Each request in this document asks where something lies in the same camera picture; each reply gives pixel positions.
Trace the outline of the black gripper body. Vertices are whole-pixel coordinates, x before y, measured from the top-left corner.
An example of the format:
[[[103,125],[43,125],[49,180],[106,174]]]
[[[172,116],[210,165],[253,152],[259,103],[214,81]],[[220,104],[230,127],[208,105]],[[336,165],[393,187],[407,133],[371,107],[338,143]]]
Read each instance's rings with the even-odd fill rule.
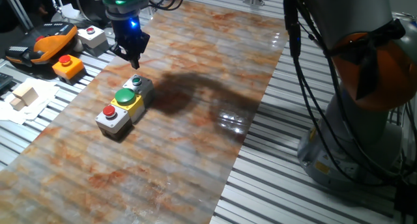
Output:
[[[149,42],[150,35],[141,30],[139,18],[114,20],[113,31],[116,44],[136,56],[144,53]]]

